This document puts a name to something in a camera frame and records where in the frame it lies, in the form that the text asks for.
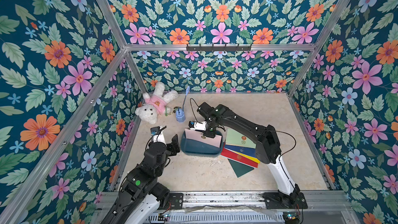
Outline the pink envelope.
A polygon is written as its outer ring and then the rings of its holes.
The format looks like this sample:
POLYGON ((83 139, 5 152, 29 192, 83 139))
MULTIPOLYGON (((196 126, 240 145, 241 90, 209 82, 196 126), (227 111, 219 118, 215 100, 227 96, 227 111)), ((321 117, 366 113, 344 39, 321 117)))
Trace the pink envelope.
POLYGON ((206 137, 202 132, 191 129, 184 130, 186 140, 189 143, 206 144, 213 147, 220 147, 222 136, 216 135, 214 138, 206 137))

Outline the light green envelope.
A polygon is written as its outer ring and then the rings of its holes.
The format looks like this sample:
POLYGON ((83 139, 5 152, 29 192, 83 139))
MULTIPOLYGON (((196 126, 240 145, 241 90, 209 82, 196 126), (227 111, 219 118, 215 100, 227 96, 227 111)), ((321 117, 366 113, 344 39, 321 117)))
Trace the light green envelope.
POLYGON ((226 134, 226 145, 256 148, 256 144, 252 140, 233 129, 227 129, 226 134))

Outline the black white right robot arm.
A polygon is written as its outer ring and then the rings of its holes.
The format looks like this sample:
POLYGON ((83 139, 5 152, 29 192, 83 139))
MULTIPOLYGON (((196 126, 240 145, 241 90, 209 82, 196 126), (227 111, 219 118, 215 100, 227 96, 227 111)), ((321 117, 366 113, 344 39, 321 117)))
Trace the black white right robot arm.
POLYGON ((255 124, 222 104, 212 107, 204 102, 198 106, 197 112, 204 121, 190 121, 190 129, 202 132, 207 138, 214 138, 217 128, 228 127, 249 138, 255 144, 255 157, 268 166, 277 182, 281 200, 291 204, 296 201, 301 191, 285 166, 284 153, 272 125, 255 124))

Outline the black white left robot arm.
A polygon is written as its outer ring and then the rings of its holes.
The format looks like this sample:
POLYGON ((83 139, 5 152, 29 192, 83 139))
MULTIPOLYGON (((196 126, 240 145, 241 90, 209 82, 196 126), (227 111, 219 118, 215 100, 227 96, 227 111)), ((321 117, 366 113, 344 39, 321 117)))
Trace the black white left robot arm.
POLYGON ((169 208, 170 190, 158 182, 169 157, 180 152, 178 135, 170 143, 157 135, 150 139, 144 158, 123 181, 103 224, 143 224, 159 208, 169 208))

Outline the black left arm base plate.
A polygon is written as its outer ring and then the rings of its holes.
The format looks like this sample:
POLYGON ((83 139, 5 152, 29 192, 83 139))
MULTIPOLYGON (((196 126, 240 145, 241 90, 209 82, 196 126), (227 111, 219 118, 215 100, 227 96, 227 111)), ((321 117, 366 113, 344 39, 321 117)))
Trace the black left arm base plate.
POLYGON ((173 209, 182 209, 183 204, 183 193, 170 193, 165 197, 165 200, 161 203, 160 209, 165 210, 173 210, 173 209))

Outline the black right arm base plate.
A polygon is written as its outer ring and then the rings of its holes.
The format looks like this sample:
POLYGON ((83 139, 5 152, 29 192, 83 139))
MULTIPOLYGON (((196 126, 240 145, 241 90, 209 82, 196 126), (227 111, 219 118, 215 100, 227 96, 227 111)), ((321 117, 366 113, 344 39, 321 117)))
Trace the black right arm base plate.
POLYGON ((267 209, 308 209, 304 194, 293 193, 292 196, 280 192, 265 192, 262 197, 267 209))

